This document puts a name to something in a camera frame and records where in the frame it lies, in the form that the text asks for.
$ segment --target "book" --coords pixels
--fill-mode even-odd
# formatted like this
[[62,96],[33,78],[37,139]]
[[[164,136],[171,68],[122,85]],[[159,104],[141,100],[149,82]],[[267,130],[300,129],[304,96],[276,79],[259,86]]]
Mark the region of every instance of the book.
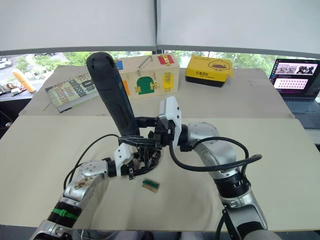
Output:
[[75,108],[99,95],[89,73],[45,89],[60,113]]

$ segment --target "robotic arm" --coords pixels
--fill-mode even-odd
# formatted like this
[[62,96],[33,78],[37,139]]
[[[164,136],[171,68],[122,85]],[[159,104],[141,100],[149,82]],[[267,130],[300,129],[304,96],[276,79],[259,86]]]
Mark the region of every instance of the robotic arm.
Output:
[[[145,174],[158,165],[162,147],[169,146],[173,161],[189,171],[209,172],[219,191],[224,209],[221,225],[225,222],[233,240],[279,240],[267,231],[266,219],[245,175],[246,166],[261,158],[249,157],[248,150],[229,138],[219,137],[209,123],[181,123],[181,110],[171,96],[160,104],[158,117],[134,117],[120,74],[112,57],[96,52],[87,59],[91,78],[121,134],[114,160],[90,160],[79,166],[77,175],[68,184],[47,220],[43,220],[30,240],[71,240],[72,227],[93,195],[95,187],[109,177]],[[139,128],[154,127],[148,138],[140,136]],[[229,143],[242,146],[246,159],[236,162],[236,153]],[[194,150],[205,167],[185,165],[176,158],[174,149]],[[144,163],[138,169],[133,159]]]

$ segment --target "green band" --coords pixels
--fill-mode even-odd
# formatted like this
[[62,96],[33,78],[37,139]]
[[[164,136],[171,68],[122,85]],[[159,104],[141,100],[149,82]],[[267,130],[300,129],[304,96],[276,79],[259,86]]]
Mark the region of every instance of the green band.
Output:
[[74,220],[77,220],[78,219],[78,216],[68,212],[67,210],[61,210],[61,209],[57,209],[57,208],[54,208],[52,210],[53,213],[55,214],[59,214],[61,217],[67,217],[67,218],[70,218],[70,219],[74,219]]

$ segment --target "white table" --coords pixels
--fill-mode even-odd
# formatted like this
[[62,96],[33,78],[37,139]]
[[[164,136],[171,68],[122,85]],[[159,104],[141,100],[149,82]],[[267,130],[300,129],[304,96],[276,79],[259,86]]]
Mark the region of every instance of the white table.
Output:
[[[20,115],[108,116],[97,97],[63,113],[51,104],[45,88],[86,73],[82,66],[59,66]],[[295,118],[262,69],[235,69],[234,78],[223,87],[187,82],[185,68],[180,69],[178,92],[174,93],[182,116],[187,118]],[[170,95],[131,100],[136,117],[158,115],[160,101]]]
[[[182,119],[184,124],[202,121],[246,145],[251,155],[263,155],[248,166],[247,176],[270,230],[320,228],[320,153],[298,120]],[[106,116],[19,116],[0,140],[0,224],[38,226],[57,203],[64,177],[84,149],[117,132]],[[112,137],[101,140],[83,160],[112,157],[116,147]],[[159,166],[146,175],[112,178],[106,192],[101,185],[76,228],[215,231],[222,204],[213,180],[206,172],[179,168],[168,152],[163,149]],[[202,165],[194,152],[176,150],[176,155],[184,163]],[[141,187],[145,177],[160,183],[158,193]]]

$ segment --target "laptop keyboard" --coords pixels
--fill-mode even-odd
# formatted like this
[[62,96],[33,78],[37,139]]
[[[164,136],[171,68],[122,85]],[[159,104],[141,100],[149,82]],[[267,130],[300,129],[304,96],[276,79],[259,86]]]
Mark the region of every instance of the laptop keyboard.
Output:
[[285,101],[291,112],[297,114],[320,114],[320,105],[316,101]]

